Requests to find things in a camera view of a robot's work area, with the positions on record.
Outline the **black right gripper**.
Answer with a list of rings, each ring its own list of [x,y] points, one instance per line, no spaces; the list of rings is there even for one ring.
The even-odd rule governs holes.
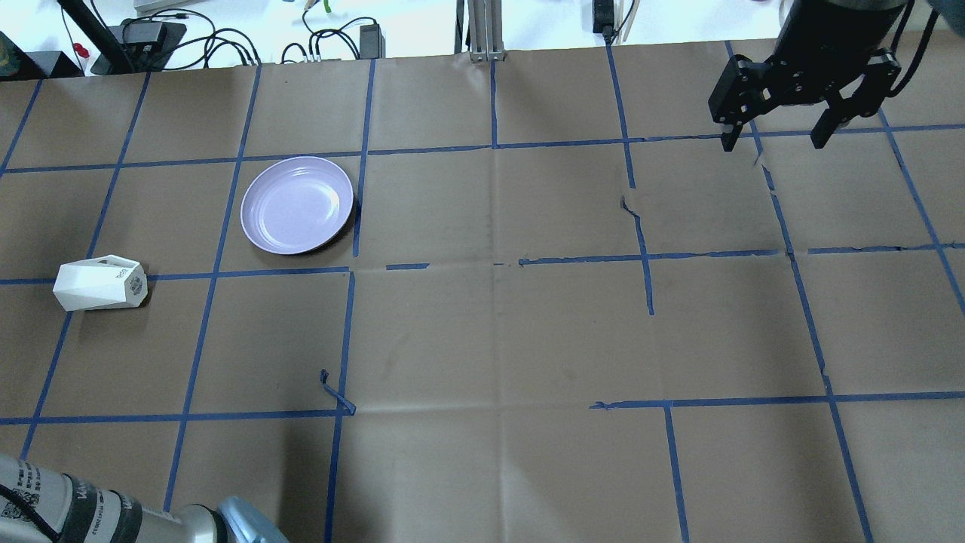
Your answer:
[[[762,62],[733,55],[709,97],[721,147],[734,150],[746,124],[780,106],[826,103],[810,132],[816,150],[855,117],[871,117],[902,65],[883,46],[893,1],[792,1],[774,51]]]

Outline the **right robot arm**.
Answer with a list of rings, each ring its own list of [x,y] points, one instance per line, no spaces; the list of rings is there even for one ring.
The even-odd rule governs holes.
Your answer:
[[[930,7],[912,65],[903,69],[896,49],[913,2],[794,1],[765,61],[735,54],[721,72],[709,97],[721,147],[733,151],[746,124],[783,106],[826,103],[810,132],[817,150],[855,117],[878,113],[914,76],[939,17],[963,34],[961,1],[932,1]]]

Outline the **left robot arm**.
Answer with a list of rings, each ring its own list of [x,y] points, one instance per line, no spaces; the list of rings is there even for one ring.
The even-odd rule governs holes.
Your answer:
[[[3,542],[286,542],[251,503],[155,510],[123,492],[1,456]]]

